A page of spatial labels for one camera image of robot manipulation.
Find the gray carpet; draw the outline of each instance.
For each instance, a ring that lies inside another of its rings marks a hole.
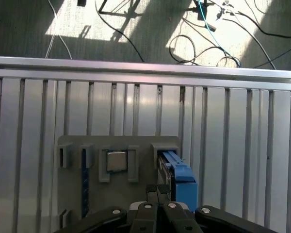
[[[109,0],[103,17],[115,28],[125,32],[147,63],[175,64],[168,47],[176,35],[192,38],[196,53],[213,46],[213,38],[191,0],[141,0],[135,10],[132,0]],[[73,59],[140,62],[137,53],[127,39],[106,26],[98,17],[95,1],[87,0],[86,7],[77,7],[77,0],[52,0],[58,12],[57,22],[47,0],[0,1],[0,56],[45,57],[53,34],[62,35],[71,50]],[[234,0],[235,9],[259,20],[261,27],[271,33],[291,34],[291,0]],[[210,6],[209,21],[218,13],[217,6]],[[236,21],[233,16],[226,19]],[[248,19],[239,16],[246,28],[261,41],[271,58],[291,48],[291,39],[265,36]],[[254,67],[266,58],[250,35],[232,21],[219,22],[214,33],[218,42],[233,56],[239,57],[243,67]],[[193,48],[186,38],[178,38],[171,44],[172,53],[180,60],[191,59]],[[196,62],[215,66],[223,56],[217,49],[209,50]],[[65,47],[58,37],[50,58],[68,59]],[[220,66],[235,67],[229,60]],[[291,70],[291,52],[275,61],[278,69]]]

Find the metal bolt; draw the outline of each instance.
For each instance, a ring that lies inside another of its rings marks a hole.
[[[169,206],[170,208],[176,208],[177,205],[174,204],[174,203],[169,203],[168,206]]]
[[[211,212],[211,210],[208,208],[202,208],[202,212],[205,214],[209,214]]]

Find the black cable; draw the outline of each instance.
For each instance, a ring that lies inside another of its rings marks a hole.
[[[101,18],[101,20],[105,23],[105,24],[107,24],[110,28],[112,28],[113,30],[115,30],[116,32],[118,32],[118,33],[120,33],[122,36],[124,36],[129,42],[130,42],[130,44],[134,47],[134,49],[136,50],[136,52],[137,52],[137,54],[138,54],[138,56],[140,57],[140,60],[142,61],[142,62],[145,62],[144,61],[144,59],[142,58],[142,56],[141,56],[141,54],[140,54],[140,52],[137,50],[137,48],[136,48],[136,46],[132,43],[132,41],[123,33],[123,32],[121,32],[120,30],[118,30],[118,29],[116,29],[116,28],[114,28],[114,27],[112,27],[101,15],[100,15],[100,13],[98,12],[98,9],[97,9],[97,1],[95,1],[95,8],[96,8],[96,12],[97,12],[97,14],[99,15],[99,17]]]
[[[265,51],[265,49],[263,48],[262,44],[258,41],[258,39],[253,35],[251,34],[243,25],[239,24],[238,22],[235,22],[234,20],[231,20],[231,19],[227,19],[227,18],[224,18],[223,20],[226,20],[226,21],[230,21],[230,22],[233,22],[233,23],[236,23],[238,26],[240,26],[242,29],[244,29],[249,35],[251,35],[251,37],[256,41],[256,43],[258,44],[258,46],[261,48],[262,52],[264,53],[264,55],[266,56],[269,64],[271,64],[271,66],[276,69],[276,67],[274,66],[272,60],[270,59],[269,55],[267,54],[267,52]]]
[[[274,61],[274,60],[276,60],[276,59],[282,57],[283,55],[286,55],[286,54],[287,54],[288,52],[290,52],[290,51],[291,51],[291,49],[285,51],[284,53],[282,53],[282,54],[280,54],[279,56],[277,56],[277,57],[275,57],[274,59],[272,59],[272,61]],[[261,67],[261,66],[263,66],[263,65],[266,65],[266,64],[268,64],[268,63],[269,63],[269,62],[265,62],[265,63],[263,63],[263,64],[261,64],[261,65],[258,65],[258,66],[256,66],[256,67],[253,67],[253,68],[258,68],[258,67]]]
[[[191,60],[182,60],[182,61],[180,61],[180,60],[178,60],[177,58],[174,57],[173,53],[171,52],[171,44],[173,43],[173,41],[174,41],[175,39],[177,39],[177,38],[179,38],[179,37],[187,38],[187,39],[190,41],[190,43],[192,44],[192,47],[193,47],[193,53],[194,53],[194,57],[193,57],[193,59],[191,59]],[[193,41],[189,36],[187,36],[187,35],[177,35],[177,36],[175,36],[175,37],[170,41],[170,44],[169,44],[169,54],[170,54],[170,56],[171,56],[171,57],[172,57],[176,62],[178,62],[178,63],[189,63],[189,62],[191,62],[192,65],[194,64],[194,65],[199,66],[199,64],[197,64],[197,63],[195,62],[195,59],[196,59],[196,48],[195,48],[194,41]]]
[[[291,39],[291,35],[280,35],[280,34],[274,34],[274,33],[267,33],[267,32],[265,32],[261,27],[260,27],[260,25],[257,23],[257,22],[255,22],[250,16],[248,16],[248,15],[246,15],[246,14],[244,14],[244,13],[242,13],[242,12],[237,12],[236,14],[238,14],[238,15],[241,15],[241,16],[245,16],[247,19],[249,19],[251,22],[253,22],[256,26],[257,26],[257,28],[263,33],[263,34],[265,34],[265,35],[270,35],[270,36],[276,36],[276,37],[281,37],[281,38],[287,38],[287,39]]]
[[[233,56],[229,56],[229,55],[227,55],[227,56],[224,56],[224,57],[222,57],[222,58],[220,58],[220,60],[217,62],[217,65],[216,65],[216,67],[218,67],[219,66],[219,63],[220,63],[220,61],[222,61],[223,59],[232,59],[233,61],[235,61],[234,60],[234,57]]]
[[[174,55],[172,54],[172,51],[171,51],[171,44],[172,44],[172,42],[173,42],[175,39],[177,39],[178,37],[184,37],[184,38],[187,38],[187,39],[190,41],[190,43],[192,44],[194,57],[193,57],[191,60],[178,60],[178,59],[177,59],[176,57],[174,57]],[[196,48],[195,48],[194,41],[193,41],[189,36],[187,36],[187,35],[177,35],[177,36],[175,36],[175,37],[171,40],[171,42],[169,43],[169,54],[170,54],[170,56],[171,56],[171,57],[172,57],[176,62],[178,62],[178,64],[179,64],[179,63],[183,63],[183,64],[184,64],[184,63],[192,63],[192,65],[194,64],[194,65],[197,65],[197,66],[203,66],[203,65],[200,65],[200,64],[196,63],[195,60],[196,60],[196,58],[198,58],[200,55],[202,55],[203,53],[205,53],[206,51],[211,50],[211,49],[219,49],[219,50],[221,50],[221,51],[224,53],[225,56],[224,56],[223,58],[221,58],[221,59],[219,60],[219,62],[222,61],[222,60],[225,59],[225,58],[226,58],[226,59],[229,58],[229,59],[232,59],[232,60],[236,63],[236,65],[237,65],[238,68],[241,68],[241,67],[242,67],[242,64],[241,64],[241,62],[240,62],[240,60],[239,60],[238,58],[227,55],[226,52],[225,52],[225,50],[224,50],[223,48],[219,47],[219,46],[212,46],[212,47],[209,47],[209,48],[203,50],[202,52],[200,52],[198,55],[196,55]]]

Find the white cable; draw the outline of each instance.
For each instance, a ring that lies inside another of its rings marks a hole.
[[[231,12],[232,15],[235,16],[235,18],[237,19],[237,21],[239,22],[239,24],[243,27],[243,29],[244,29],[245,31],[247,31],[248,34],[249,34],[249,35],[250,35],[250,36],[251,36],[251,37],[252,37],[252,38],[257,42],[257,44],[258,44],[259,47],[262,49],[263,53],[265,54],[267,60],[268,60],[269,63],[271,64],[271,66],[272,66],[274,69],[276,69],[275,65],[273,64],[273,62],[272,62],[270,56],[267,54],[267,52],[266,52],[265,48],[263,47],[263,45],[259,42],[259,40],[258,40],[258,39],[257,39],[257,38],[256,38],[256,37],[255,37],[251,32],[249,32],[249,31],[244,27],[244,25],[241,23],[241,21],[240,21],[239,18],[237,17],[235,11],[233,11],[233,10],[231,10],[231,9],[229,9],[229,8],[226,8],[226,7],[224,7],[224,6],[219,5],[219,4],[218,4],[217,2],[215,2],[214,0],[209,0],[209,1],[213,2],[213,3],[216,4],[217,6],[221,7],[221,8],[224,9],[226,12]]]
[[[56,14],[56,11],[55,11],[55,9],[54,9],[54,6],[53,6],[52,3],[50,2],[50,0],[48,0],[48,3],[49,3],[49,6],[50,6],[50,7],[52,8],[52,10],[53,10],[54,18],[55,18],[55,24],[56,24],[56,23],[57,23],[57,14]],[[50,44],[49,44],[49,46],[48,46],[48,50],[47,50],[47,53],[46,53],[46,55],[45,55],[45,58],[48,58],[48,57],[49,57],[49,53],[50,53],[50,51],[51,51],[51,49],[52,49],[52,47],[53,47],[53,42],[54,42],[55,36],[57,36],[57,35],[56,35],[56,30],[55,30],[54,35],[52,36],[52,39],[50,40]],[[69,54],[70,59],[72,59],[71,52],[70,52],[70,50],[69,50],[67,44],[65,43],[64,39],[62,38],[61,35],[58,35],[58,36],[59,36],[60,40],[62,41],[63,45],[65,46],[65,48],[66,48],[66,50],[67,50],[67,52],[68,52],[68,54]]]

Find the blue cable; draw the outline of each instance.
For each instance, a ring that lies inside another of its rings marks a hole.
[[[204,22],[205,22],[205,25],[206,25],[206,28],[208,29],[208,31],[209,31],[209,33],[210,33],[210,35],[212,36],[212,38],[214,39],[214,41],[217,43],[217,45],[221,48],[221,49],[223,49],[223,51],[227,54],[227,55],[229,55],[229,56],[231,56],[231,57],[234,57],[234,56],[232,56],[229,52],[227,52],[220,44],[219,44],[219,42],[216,40],[216,38],[214,37],[214,35],[213,35],[213,33],[212,33],[212,31],[210,30],[210,28],[209,28],[209,26],[208,26],[208,23],[207,23],[207,21],[206,21],[206,17],[205,17],[205,15],[204,15],[204,12],[203,12],[203,8],[202,8],[202,4],[200,3],[200,0],[197,0],[198,1],[198,5],[199,5],[199,9],[200,9],[200,12],[202,13],[202,17],[203,17],[203,20],[204,20]],[[238,66],[239,67],[241,67],[241,65],[240,65],[240,60],[237,58],[237,57],[234,57],[237,61],[238,61]]]

